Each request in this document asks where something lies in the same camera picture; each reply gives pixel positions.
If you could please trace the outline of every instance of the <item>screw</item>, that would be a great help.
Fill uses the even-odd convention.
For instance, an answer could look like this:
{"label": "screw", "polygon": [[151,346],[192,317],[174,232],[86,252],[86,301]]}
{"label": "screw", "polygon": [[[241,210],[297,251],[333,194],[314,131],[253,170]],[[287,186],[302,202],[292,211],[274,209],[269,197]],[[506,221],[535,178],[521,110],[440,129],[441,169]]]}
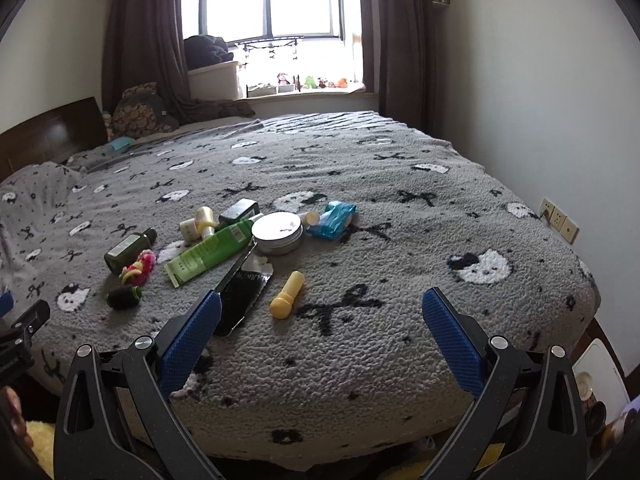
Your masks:
{"label": "screw", "polygon": [[87,357],[91,353],[91,347],[89,345],[82,345],[78,349],[78,357]]}
{"label": "screw", "polygon": [[135,345],[138,350],[145,350],[149,348],[153,344],[153,342],[154,340],[151,339],[148,335],[143,335],[142,337],[136,339]]}
{"label": "screw", "polygon": [[563,358],[564,357],[564,348],[561,346],[555,345],[551,349],[551,353],[556,357]]}
{"label": "screw", "polygon": [[509,342],[500,335],[491,338],[491,345],[498,350],[504,350],[509,346]]}

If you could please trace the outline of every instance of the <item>wooden headboard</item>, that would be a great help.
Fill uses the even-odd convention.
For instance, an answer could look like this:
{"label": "wooden headboard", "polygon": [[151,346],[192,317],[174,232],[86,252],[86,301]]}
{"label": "wooden headboard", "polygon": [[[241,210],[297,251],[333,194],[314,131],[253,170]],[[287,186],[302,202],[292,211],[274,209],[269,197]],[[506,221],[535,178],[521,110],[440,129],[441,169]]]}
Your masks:
{"label": "wooden headboard", "polygon": [[71,155],[107,142],[95,98],[40,114],[0,134],[0,182],[29,164],[65,162]]}

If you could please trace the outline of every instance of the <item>dark green bottle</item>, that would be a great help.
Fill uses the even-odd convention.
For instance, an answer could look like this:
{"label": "dark green bottle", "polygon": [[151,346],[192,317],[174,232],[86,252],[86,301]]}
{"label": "dark green bottle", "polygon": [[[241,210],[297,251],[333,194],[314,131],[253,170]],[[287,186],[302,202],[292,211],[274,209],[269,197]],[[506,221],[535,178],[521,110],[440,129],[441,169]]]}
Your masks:
{"label": "dark green bottle", "polygon": [[104,261],[112,274],[119,276],[123,267],[129,267],[138,259],[140,253],[150,249],[155,243],[158,233],[155,229],[147,229],[144,233],[133,233],[117,244],[104,255]]}

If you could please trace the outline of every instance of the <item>person's hand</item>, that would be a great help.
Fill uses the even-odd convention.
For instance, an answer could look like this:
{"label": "person's hand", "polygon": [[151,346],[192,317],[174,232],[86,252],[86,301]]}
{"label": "person's hand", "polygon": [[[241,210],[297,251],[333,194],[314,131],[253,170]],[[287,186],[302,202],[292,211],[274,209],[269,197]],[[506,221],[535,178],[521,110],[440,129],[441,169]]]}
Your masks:
{"label": "person's hand", "polygon": [[11,388],[0,390],[0,395],[5,395],[11,410],[11,428],[18,438],[21,438],[27,447],[33,447],[33,439],[27,432],[27,423],[22,418],[22,406],[20,397]]}

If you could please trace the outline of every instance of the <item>curtain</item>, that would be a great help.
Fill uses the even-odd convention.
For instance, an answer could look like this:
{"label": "curtain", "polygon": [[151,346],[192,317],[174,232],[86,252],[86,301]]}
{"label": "curtain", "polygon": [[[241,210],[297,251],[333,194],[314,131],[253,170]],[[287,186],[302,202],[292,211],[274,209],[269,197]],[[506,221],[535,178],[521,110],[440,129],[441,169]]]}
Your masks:
{"label": "curtain", "polygon": [[245,102],[192,100],[187,72],[180,0],[113,0],[102,63],[105,110],[113,112],[127,88],[157,82],[180,124],[254,115]]}
{"label": "curtain", "polygon": [[435,37],[432,0],[362,0],[364,83],[381,115],[433,129]]}

